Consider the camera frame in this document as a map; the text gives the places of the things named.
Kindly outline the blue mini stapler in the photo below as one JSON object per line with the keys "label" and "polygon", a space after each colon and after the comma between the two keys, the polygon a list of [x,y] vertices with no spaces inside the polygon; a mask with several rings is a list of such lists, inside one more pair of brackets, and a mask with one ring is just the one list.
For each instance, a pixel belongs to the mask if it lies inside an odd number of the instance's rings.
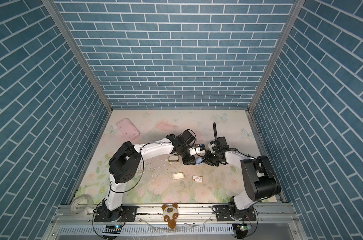
{"label": "blue mini stapler", "polygon": [[196,164],[196,165],[200,165],[200,164],[202,164],[202,161],[203,161],[203,159],[202,159],[201,157],[199,157],[199,158],[197,158],[197,159],[195,160],[195,164]]}

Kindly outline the beige mini stapler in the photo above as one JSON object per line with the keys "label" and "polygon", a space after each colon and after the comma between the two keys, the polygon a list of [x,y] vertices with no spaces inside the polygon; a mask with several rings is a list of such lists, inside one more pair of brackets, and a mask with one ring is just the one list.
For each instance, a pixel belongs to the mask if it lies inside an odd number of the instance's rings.
{"label": "beige mini stapler", "polygon": [[177,162],[179,162],[179,157],[178,156],[174,156],[174,155],[169,156],[168,157],[168,162],[170,162],[170,163],[177,163]]}

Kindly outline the staple box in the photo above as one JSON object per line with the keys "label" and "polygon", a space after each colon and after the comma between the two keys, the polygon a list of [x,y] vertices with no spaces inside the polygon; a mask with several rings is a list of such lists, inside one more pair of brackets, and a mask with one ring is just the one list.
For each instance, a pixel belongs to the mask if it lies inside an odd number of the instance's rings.
{"label": "staple box", "polygon": [[192,176],[192,181],[196,183],[202,183],[202,176]]}

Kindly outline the staple box tray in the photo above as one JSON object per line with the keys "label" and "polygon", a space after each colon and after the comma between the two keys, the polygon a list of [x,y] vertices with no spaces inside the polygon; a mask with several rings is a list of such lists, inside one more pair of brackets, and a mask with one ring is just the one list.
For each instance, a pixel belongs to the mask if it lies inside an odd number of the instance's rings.
{"label": "staple box tray", "polygon": [[175,173],[175,174],[172,175],[172,179],[174,181],[184,179],[184,178],[185,178],[184,173],[181,173],[181,172]]}

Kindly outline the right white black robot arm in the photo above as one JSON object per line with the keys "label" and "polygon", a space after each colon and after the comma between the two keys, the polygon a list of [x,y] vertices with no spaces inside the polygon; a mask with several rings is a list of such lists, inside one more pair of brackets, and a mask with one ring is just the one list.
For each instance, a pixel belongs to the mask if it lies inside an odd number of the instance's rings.
{"label": "right white black robot arm", "polygon": [[241,169],[244,190],[231,197],[228,207],[231,217],[243,218],[246,210],[264,199],[280,194],[281,186],[267,156],[252,157],[231,148],[225,137],[210,142],[203,157],[203,163],[218,167],[231,165]]}

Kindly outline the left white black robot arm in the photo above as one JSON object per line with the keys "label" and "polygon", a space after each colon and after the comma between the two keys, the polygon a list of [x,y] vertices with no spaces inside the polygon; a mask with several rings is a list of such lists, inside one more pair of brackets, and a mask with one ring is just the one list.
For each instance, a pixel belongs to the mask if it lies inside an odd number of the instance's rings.
{"label": "left white black robot arm", "polygon": [[170,134],[165,138],[147,144],[134,145],[125,142],[109,160],[110,190],[104,198],[103,207],[109,211],[119,209],[123,203],[126,183],[136,174],[139,164],[161,156],[176,154],[181,157],[183,164],[196,164],[195,154],[190,149],[196,144],[195,133],[187,129],[180,135]]}

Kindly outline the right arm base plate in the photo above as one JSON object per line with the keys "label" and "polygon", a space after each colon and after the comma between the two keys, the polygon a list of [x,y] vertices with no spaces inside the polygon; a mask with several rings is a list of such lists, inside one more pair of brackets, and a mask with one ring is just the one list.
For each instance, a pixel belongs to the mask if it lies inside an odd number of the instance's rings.
{"label": "right arm base plate", "polygon": [[256,212],[254,208],[239,210],[232,203],[228,205],[213,205],[211,207],[218,222],[229,221],[256,221]]}

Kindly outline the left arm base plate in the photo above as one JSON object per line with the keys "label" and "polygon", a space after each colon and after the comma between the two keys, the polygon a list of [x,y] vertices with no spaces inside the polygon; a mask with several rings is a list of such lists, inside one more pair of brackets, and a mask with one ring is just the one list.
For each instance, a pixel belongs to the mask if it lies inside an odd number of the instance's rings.
{"label": "left arm base plate", "polygon": [[136,206],[120,206],[115,210],[109,210],[102,205],[97,207],[94,212],[94,221],[99,223],[114,223],[114,222],[134,222],[138,207]]}

